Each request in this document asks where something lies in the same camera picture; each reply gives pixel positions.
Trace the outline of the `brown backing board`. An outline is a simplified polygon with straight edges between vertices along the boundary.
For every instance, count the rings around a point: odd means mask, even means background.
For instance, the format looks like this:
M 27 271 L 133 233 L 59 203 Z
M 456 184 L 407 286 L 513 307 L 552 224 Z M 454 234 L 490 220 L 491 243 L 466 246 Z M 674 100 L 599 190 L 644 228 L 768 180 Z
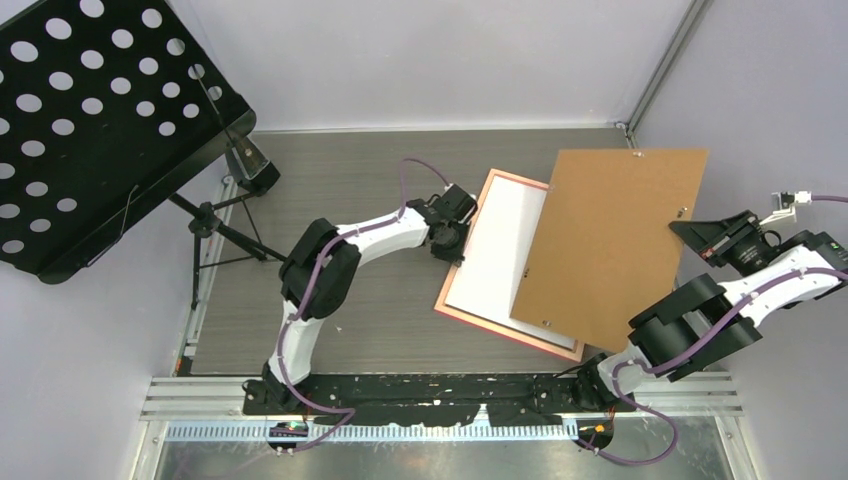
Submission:
M 629 321 L 673 288 L 705 149 L 559 152 L 513 318 L 613 353 Z

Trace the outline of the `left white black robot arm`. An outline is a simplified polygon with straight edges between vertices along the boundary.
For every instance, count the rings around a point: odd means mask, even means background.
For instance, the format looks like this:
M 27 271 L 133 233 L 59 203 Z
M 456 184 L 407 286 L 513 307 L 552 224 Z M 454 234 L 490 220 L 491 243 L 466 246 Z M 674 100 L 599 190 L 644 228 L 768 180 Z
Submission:
M 322 325 L 346 300 L 360 267 L 424 246 L 436 259 L 459 265 L 477 210 L 474 195 L 450 184 L 441 194 L 407 200 L 396 211 L 364 222 L 313 221 L 279 271 L 282 324 L 262 370 L 270 403 L 284 414 L 305 405 L 302 381 L 311 373 Z

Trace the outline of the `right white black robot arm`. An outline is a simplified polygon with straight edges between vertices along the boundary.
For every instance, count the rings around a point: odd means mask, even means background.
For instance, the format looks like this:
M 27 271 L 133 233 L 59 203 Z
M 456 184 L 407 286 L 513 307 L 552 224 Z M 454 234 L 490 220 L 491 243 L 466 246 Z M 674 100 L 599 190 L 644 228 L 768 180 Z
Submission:
M 818 300 L 847 282 L 847 250 L 825 232 L 803 230 L 776 245 L 756 214 L 673 221 L 670 230 L 708 265 L 740 277 L 702 274 L 632 318 L 626 348 L 577 369 L 569 400 L 580 410 L 617 405 L 649 378 L 680 380 L 761 339 L 772 313 Z

